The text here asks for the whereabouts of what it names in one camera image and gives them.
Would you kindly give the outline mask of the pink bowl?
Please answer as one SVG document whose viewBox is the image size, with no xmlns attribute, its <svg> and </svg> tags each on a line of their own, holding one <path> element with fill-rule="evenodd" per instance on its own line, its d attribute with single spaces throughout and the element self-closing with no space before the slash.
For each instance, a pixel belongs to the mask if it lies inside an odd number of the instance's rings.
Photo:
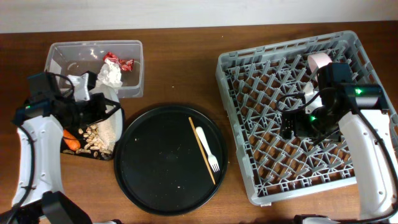
<svg viewBox="0 0 398 224">
<path fill-rule="evenodd" d="M 315 74 L 314 79 L 318 80 L 317 71 L 329 63 L 332 63 L 331 58 L 326 53 L 312 54 L 307 57 L 310 71 Z"/>
</svg>

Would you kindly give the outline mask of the orange carrot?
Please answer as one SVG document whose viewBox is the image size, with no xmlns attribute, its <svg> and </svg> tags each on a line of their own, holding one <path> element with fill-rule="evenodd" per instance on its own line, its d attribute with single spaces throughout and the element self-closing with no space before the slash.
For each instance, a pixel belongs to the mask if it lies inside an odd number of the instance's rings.
<svg viewBox="0 0 398 224">
<path fill-rule="evenodd" d="M 77 151 L 81 148 L 79 140 L 66 129 L 63 130 L 63 140 L 72 151 Z"/>
</svg>

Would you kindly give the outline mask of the peanut shells pile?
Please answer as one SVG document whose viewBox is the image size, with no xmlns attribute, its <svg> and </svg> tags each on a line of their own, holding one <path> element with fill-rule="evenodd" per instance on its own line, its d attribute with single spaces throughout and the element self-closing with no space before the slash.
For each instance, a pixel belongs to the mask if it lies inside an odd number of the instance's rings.
<svg viewBox="0 0 398 224">
<path fill-rule="evenodd" d="M 79 140 L 81 148 L 77 151 L 70 150 L 62 138 L 60 148 L 60 152 L 62 154 L 69 154 L 102 161 L 109 161 L 113 158 L 113 153 L 110 154 L 109 152 L 104 152 L 101 150 L 101 141 L 98 137 L 96 124 L 85 126 L 83 128 L 69 128 L 66 130 L 74 135 L 77 140 Z"/>
</svg>

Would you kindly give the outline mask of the white tissue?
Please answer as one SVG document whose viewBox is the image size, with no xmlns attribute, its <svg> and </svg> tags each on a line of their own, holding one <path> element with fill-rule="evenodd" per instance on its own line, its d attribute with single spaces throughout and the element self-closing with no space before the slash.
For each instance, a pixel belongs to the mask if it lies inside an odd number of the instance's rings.
<svg viewBox="0 0 398 224">
<path fill-rule="evenodd" d="M 117 63 L 106 59 L 104 65 L 97 76 L 97 83 L 110 86 L 112 88 L 120 88 L 123 83 L 121 81 L 121 69 Z"/>
</svg>

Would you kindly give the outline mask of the pile of white rice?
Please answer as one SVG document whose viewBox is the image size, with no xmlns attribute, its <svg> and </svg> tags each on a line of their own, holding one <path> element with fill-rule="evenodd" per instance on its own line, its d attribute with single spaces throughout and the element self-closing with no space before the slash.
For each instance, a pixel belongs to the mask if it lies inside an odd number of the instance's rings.
<svg viewBox="0 0 398 224">
<path fill-rule="evenodd" d="M 113 151 L 116 144 L 116 134 L 111 122 L 106 120 L 98 123 L 98 136 L 106 150 Z"/>
</svg>

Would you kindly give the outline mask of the grey plate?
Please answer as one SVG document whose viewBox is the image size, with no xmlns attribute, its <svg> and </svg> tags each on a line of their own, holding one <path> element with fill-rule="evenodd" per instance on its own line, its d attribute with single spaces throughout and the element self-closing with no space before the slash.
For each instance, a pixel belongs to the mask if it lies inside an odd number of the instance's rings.
<svg viewBox="0 0 398 224">
<path fill-rule="evenodd" d="M 94 89 L 90 90 L 90 95 L 93 95 L 95 93 L 103 93 L 105 98 L 119 103 L 119 99 L 118 99 L 116 91 L 110 86 L 101 84 L 99 87 L 95 87 Z M 122 135 L 122 131 L 123 131 L 123 122 L 124 121 L 123 121 L 122 108 L 118 109 L 106 120 L 111 122 L 111 125 L 116 134 L 116 142 L 117 142 L 120 139 L 120 137 Z M 104 152 L 109 152 L 110 154 L 113 153 L 113 151 L 109 151 L 104 148 L 102 141 L 101 141 L 101 150 Z"/>
</svg>

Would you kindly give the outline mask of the red snack wrapper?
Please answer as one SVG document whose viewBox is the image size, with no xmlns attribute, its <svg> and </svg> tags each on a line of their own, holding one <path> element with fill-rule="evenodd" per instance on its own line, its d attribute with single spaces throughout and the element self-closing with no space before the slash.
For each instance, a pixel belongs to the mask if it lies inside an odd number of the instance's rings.
<svg viewBox="0 0 398 224">
<path fill-rule="evenodd" d="M 125 72 L 131 72 L 132 69 L 134 68 L 134 59 L 129 59 L 129 60 L 120 59 L 112 52 L 108 52 L 103 57 L 103 60 L 104 61 L 108 60 L 110 62 L 117 64 L 120 67 L 120 69 Z"/>
</svg>

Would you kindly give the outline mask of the white plastic fork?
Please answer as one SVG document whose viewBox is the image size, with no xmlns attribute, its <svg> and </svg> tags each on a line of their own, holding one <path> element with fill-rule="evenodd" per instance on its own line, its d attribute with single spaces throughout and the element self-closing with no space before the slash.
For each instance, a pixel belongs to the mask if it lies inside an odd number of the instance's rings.
<svg viewBox="0 0 398 224">
<path fill-rule="evenodd" d="M 218 164 L 218 160 L 217 158 L 212 154 L 211 149 L 209 147 L 207 138 L 206 138 L 206 134 L 203 130 L 202 127 L 197 126 L 195 128 L 195 131 L 201 141 L 201 144 L 203 145 L 205 152 L 207 153 L 208 156 L 208 163 L 212 169 L 213 172 L 218 172 L 220 170 L 219 164 Z"/>
</svg>

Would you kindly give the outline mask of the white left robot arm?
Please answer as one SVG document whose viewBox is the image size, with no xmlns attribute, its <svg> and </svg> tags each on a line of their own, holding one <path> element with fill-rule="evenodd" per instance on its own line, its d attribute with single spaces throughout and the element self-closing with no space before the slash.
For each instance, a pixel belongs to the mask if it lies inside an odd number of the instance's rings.
<svg viewBox="0 0 398 224">
<path fill-rule="evenodd" d="M 97 139 L 113 146 L 123 131 L 116 92 L 97 84 L 97 75 L 42 72 L 28 78 L 30 97 L 16 110 L 13 122 L 21 143 L 19 180 L 12 206 L 23 207 L 46 192 L 62 192 L 60 150 L 64 130 L 99 125 Z"/>
</svg>

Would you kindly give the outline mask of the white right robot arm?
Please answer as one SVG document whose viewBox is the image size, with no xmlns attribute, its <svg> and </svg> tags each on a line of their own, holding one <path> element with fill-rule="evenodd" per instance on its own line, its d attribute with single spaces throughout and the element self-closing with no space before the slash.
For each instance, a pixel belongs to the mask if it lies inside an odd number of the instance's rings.
<svg viewBox="0 0 398 224">
<path fill-rule="evenodd" d="M 361 202 L 361 223 L 397 221 L 397 159 L 392 146 L 389 107 L 378 84 L 357 84 L 347 63 L 318 69 L 318 90 L 294 94 L 303 105 L 282 110 L 284 139 L 345 140 Z"/>
</svg>

